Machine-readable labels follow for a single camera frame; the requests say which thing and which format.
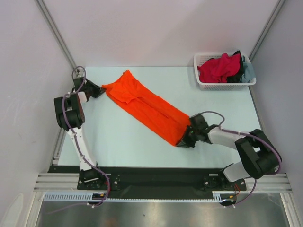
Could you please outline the orange t-shirt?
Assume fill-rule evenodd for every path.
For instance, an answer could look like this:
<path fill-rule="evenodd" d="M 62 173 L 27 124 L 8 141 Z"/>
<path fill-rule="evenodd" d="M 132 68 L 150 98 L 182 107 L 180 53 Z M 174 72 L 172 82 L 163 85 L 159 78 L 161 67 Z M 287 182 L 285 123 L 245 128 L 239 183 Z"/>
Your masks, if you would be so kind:
<path fill-rule="evenodd" d="M 151 92 L 130 70 L 102 88 L 114 103 L 173 146 L 190 125 L 187 114 Z"/>

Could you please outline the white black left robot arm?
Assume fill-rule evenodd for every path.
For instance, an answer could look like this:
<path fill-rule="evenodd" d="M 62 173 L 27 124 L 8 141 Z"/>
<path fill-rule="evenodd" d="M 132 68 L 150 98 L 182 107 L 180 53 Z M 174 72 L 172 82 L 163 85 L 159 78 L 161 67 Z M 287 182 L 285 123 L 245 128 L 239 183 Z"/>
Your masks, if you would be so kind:
<path fill-rule="evenodd" d="M 60 128 L 70 137 L 80 163 L 78 190 L 100 190 L 106 183 L 106 177 L 98 168 L 83 129 L 85 114 L 82 104 L 92 98 L 98 98 L 105 89 L 90 80 L 79 77 L 73 79 L 74 89 L 65 96 L 54 99 L 56 120 Z"/>

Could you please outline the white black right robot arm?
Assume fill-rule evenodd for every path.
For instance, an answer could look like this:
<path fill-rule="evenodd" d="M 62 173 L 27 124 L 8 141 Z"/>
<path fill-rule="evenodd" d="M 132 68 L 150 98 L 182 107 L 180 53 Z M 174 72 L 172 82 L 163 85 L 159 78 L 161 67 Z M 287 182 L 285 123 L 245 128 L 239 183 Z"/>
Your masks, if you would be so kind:
<path fill-rule="evenodd" d="M 229 190 L 238 180 L 249 177 L 257 180 L 279 172 L 282 158 L 262 130 L 241 132 L 224 129 L 221 124 L 209 125 L 202 113 L 190 117 L 189 121 L 183 136 L 176 143 L 177 147 L 193 148 L 200 141 L 234 149 L 240 157 L 240 162 L 205 175 L 202 179 L 203 190 Z"/>

